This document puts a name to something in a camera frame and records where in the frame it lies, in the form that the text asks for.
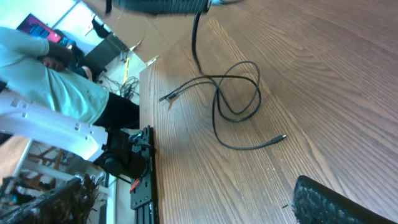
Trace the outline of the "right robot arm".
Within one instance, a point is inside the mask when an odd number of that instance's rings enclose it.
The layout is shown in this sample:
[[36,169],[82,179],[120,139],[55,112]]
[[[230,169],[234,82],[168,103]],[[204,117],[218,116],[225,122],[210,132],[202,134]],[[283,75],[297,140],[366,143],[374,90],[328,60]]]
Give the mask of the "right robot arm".
[[[129,141],[127,133],[115,133],[99,126],[80,123],[49,110],[9,90],[1,91],[1,131],[26,136],[61,147],[87,161],[116,151],[132,161],[141,157],[148,163],[149,199],[136,209],[140,223],[158,223],[157,180],[155,174],[154,129],[148,126]],[[328,187],[301,175],[298,177],[293,206],[299,223],[389,223],[390,221]]]

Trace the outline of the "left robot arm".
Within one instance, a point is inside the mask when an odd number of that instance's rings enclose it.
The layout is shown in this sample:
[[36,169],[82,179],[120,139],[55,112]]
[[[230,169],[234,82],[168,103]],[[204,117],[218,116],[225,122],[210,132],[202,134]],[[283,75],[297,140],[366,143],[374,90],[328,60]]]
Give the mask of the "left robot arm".
[[208,12],[210,0],[106,0],[105,14],[113,6],[152,16],[161,14],[196,14]]

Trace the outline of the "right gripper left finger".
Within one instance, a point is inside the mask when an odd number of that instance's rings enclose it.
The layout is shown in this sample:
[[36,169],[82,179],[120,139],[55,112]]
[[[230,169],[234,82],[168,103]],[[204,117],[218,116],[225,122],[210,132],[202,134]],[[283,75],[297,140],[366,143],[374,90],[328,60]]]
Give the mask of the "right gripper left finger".
[[1,216],[1,224],[86,224],[98,196],[95,177],[77,174],[68,182]]

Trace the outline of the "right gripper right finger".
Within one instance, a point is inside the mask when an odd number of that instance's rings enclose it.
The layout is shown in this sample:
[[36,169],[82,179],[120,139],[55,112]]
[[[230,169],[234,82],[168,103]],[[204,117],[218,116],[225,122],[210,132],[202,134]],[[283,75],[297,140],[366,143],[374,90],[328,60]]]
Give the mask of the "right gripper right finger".
[[299,223],[395,224],[305,175],[296,181],[292,208]]

